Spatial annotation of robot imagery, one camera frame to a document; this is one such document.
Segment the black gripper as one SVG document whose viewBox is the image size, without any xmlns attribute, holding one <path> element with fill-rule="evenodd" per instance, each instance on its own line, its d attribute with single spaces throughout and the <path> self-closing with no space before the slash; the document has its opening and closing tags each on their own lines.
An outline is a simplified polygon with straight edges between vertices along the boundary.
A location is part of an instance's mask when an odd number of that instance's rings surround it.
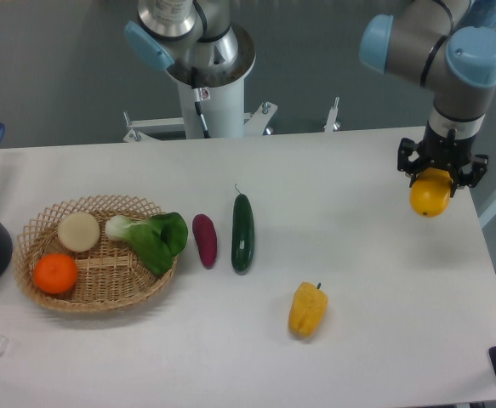
<svg viewBox="0 0 496 408">
<path fill-rule="evenodd" d="M 448 131 L 441 136 L 430 124 L 425 127 L 423 138 L 416 143 L 411 139 L 402 138 L 397 150 L 397 170 L 409 177 L 409 187 L 412 188 L 419 175 L 427 169 L 427 162 L 432 167 L 447 169 L 450 173 L 452 187 L 450 196 L 464 187 L 475 188 L 487 173 L 488 155 L 473 155 L 472 145 L 476 139 L 475 133 L 469 138 L 459 139 L 459 133 Z M 463 167 L 470 165 L 466 172 Z"/>
</svg>

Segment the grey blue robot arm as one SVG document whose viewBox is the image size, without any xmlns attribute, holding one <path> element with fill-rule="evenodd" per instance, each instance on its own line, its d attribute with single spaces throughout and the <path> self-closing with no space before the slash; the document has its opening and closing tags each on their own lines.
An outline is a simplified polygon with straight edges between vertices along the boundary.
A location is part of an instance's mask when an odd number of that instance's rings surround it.
<svg viewBox="0 0 496 408">
<path fill-rule="evenodd" d="M 361 62 L 417 83 L 434 94 L 421 141 L 403 139 L 397 168 L 412 184 L 432 168 L 453 189 L 475 187 L 488 158 L 471 146 L 496 88 L 496 31 L 462 26 L 468 1 L 416 1 L 400 17 L 378 15 L 367 25 Z M 150 68 L 176 82 L 186 136 L 242 137 L 244 80 L 254 42 L 230 17 L 227 1 L 141 1 L 124 29 L 129 47 Z"/>
</svg>

